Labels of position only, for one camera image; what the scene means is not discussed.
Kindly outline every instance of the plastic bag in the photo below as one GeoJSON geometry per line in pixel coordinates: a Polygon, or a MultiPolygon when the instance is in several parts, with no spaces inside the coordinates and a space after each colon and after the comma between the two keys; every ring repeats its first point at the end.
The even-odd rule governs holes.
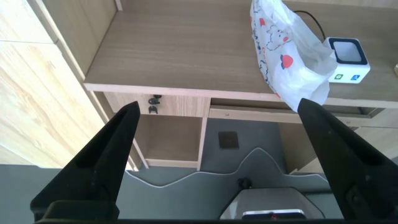
{"type": "Polygon", "coordinates": [[[296,112],[302,98],[324,104],[337,67],[334,50],[281,0],[253,0],[250,16],[259,67],[272,91],[296,112]]]}

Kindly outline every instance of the desk drawer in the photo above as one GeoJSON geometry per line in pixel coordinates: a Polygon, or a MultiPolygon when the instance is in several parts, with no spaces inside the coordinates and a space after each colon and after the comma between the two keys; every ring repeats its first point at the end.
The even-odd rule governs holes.
{"type": "MultiPolygon", "coordinates": [[[[109,104],[114,112],[117,112],[124,105],[133,101],[138,101],[141,114],[156,115],[155,112],[149,113],[149,100],[154,98],[150,94],[140,93],[110,93],[105,92],[109,104]]],[[[169,96],[162,95],[158,99],[159,104],[156,107],[158,115],[168,116],[191,116],[191,117],[207,117],[210,107],[210,98],[193,97],[193,96],[169,96]]]]}
{"type": "MultiPolygon", "coordinates": [[[[398,128],[396,109],[323,106],[350,127],[398,128]]],[[[283,102],[212,99],[209,118],[301,123],[300,116],[283,102]]]]}

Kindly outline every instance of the black knob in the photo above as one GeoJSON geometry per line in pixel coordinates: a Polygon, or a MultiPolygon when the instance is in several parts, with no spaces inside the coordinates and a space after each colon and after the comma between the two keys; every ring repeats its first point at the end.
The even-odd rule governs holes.
{"type": "Polygon", "coordinates": [[[148,103],[150,105],[158,105],[160,104],[159,99],[162,97],[162,95],[154,95],[153,98],[148,100],[148,103]]]}
{"type": "Polygon", "coordinates": [[[157,105],[157,104],[160,104],[160,102],[159,102],[159,100],[158,100],[157,98],[151,98],[151,99],[149,99],[149,100],[148,100],[148,103],[149,103],[150,105],[157,105]]]}
{"type": "Polygon", "coordinates": [[[149,111],[149,114],[151,114],[152,112],[155,112],[157,114],[156,106],[149,106],[148,111],[149,111]]]}

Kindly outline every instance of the desk surface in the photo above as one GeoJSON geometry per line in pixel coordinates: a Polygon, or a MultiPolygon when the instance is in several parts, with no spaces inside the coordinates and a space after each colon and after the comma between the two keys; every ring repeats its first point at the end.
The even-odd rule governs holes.
{"type": "MultiPolygon", "coordinates": [[[[85,80],[87,89],[279,101],[257,65],[250,3],[129,1],[99,48],[85,80]]],[[[326,36],[358,38],[371,64],[360,84],[331,83],[327,104],[398,108],[396,9],[287,5],[311,12],[326,36]]],[[[320,37],[311,18],[301,16],[320,37]]]]}

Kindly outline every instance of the wooden desk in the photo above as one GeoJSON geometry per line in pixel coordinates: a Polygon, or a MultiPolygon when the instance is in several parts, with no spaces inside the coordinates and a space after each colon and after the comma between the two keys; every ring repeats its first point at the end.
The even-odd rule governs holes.
{"type": "MultiPolygon", "coordinates": [[[[140,121],[134,145],[145,166],[200,169],[207,117],[301,126],[298,115],[275,96],[258,69],[249,23],[250,3],[133,0],[125,1],[123,11],[116,14],[85,86],[105,92],[114,111],[130,101],[140,102],[141,111],[147,115],[140,121]],[[158,116],[147,111],[147,100],[153,94],[163,95],[158,116]],[[192,147],[195,150],[189,151],[187,160],[180,156],[189,154],[184,148],[192,147]]],[[[373,128],[381,128],[391,138],[398,136],[398,77],[394,73],[398,32],[392,27],[398,20],[397,10],[296,2],[287,5],[311,12],[327,36],[358,38],[371,64],[371,72],[360,84],[330,85],[328,110],[348,126],[357,127],[363,136],[373,128]]],[[[303,18],[319,35],[315,23],[303,18]]],[[[293,138],[298,133],[303,133],[302,126],[289,138],[293,144],[285,144],[286,154],[313,150],[310,145],[300,148],[308,139],[304,144],[294,144],[302,141],[293,138]]],[[[380,145],[379,150],[391,150],[391,145],[383,147],[380,145]]],[[[305,162],[289,170],[303,168],[311,158],[302,160],[305,162]]]]}

